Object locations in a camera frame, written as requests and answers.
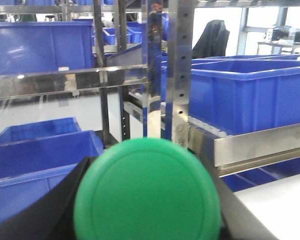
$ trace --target stainless steel shelf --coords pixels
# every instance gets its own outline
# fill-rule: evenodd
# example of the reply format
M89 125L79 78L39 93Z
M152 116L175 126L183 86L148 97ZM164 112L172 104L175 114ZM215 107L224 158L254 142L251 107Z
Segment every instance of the stainless steel shelf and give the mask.
M0 100L138 85L147 80L146 65L0 75Z
M73 13L93 13L94 12L94 6L93 5L72 5L70 6L70 11ZM102 5L101 6L101 12L108 12L113 13L114 12L114 6L113 5ZM141 8L127 8L127 13L141 13Z
M36 6L36 5L18 5L18 6L0 6L0 14L59 14L61 6Z
M113 13L113 5L102 5L101 11L104 13ZM140 13L141 8L127 8L127 13ZM37 5L17 5L17 6L0 6L0 14L60 14L62 7L54 6L37 6ZM70 12L72 13L93 13L93 5L71 5Z
M139 44L140 43L130 43L130 44L127 44L126 48L130 49ZM111 53L116 53L116 52L117 52L117 45L104 45L104 53L105 54L111 54Z
M217 137L189 117L189 148L225 176L300 157L300 123L241 135Z
M300 0L208 0L198 1L197 8L254 8L254 7L300 7Z
M114 11L113 5L102 5L101 6L101 12L112 13L113 11ZM94 6L93 5L71 5L70 12L72 12L72 13L84 13L84 12L93 13Z

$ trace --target blue crate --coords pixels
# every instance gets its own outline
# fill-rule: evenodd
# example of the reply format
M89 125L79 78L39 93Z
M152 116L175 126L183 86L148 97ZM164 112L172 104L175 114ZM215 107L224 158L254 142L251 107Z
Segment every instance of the blue crate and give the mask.
M116 29L114 27L104 27L103 29L104 42L108 45L116 44ZM126 43L131 42L131 34L126 34Z
M271 60L297 60L300 54L270 54L270 55L235 55L235 56L212 56L207 59L271 59Z
M78 5L93 5L94 4L94 0L73 0L73 2Z
M92 68L88 22L0 22L0 75Z
M103 151L94 131L0 145L0 222L45 195L81 159Z
M257 186L256 183L249 181L248 179L245 179L244 177L238 174L224 176L222 177L222 180L228 185L228 187L233 192L237 192L237 191L241 191L244 189L249 189Z
M26 0L26 5L40 5L40 6L48 6L48 5L55 5L55 0Z
M300 158L222 177L233 191L241 191L300 174Z
M262 168L278 179L291 177L300 174L300 158L279 162Z
M230 135L300 123L300 61L241 59L195 68L190 116Z
M60 118L6 127L0 133L0 144L46 138L81 132L75 117Z
M114 0L103 0L104 4L106 5L113 5L114 4Z
M0 6L18 5L19 0L0 0Z
M136 27L141 27L141 23L138 23L137 21L127 21L126 25L128 27L136 28Z
M128 27L128 33L131 34L131 43L140 44L142 42L142 28L141 27Z
M220 62L220 59L198 58L198 59L192 59L191 62L193 63L191 65L192 68L196 68L196 64L198 64L198 66L201 66L200 64L204 64L204 63ZM162 65L162 67L161 67L161 100L166 101L168 56L162 56L161 65Z

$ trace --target green plastic cap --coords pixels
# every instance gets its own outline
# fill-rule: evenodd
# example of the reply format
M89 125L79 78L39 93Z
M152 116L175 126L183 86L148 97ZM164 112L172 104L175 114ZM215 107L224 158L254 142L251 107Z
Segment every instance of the green plastic cap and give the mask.
M79 240L217 240L220 203L193 154L167 140L138 138L90 166L74 225Z

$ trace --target perforated metal post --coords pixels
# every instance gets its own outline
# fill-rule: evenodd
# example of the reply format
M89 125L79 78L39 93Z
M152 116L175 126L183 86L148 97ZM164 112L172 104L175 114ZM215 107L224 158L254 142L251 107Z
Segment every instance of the perforated metal post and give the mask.
M197 1L169 1L165 138L188 146L194 13Z
M142 0L142 62L148 65L148 84L143 85L143 135L161 137L161 0Z
M114 0L114 26L117 52L127 49L126 1Z

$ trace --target black cloth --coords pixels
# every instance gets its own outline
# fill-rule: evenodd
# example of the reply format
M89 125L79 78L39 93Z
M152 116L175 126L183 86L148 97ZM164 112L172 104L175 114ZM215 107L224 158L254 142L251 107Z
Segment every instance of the black cloth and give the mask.
M230 32L226 29L223 20L208 22L199 41L192 50L192 58L225 56L229 34Z

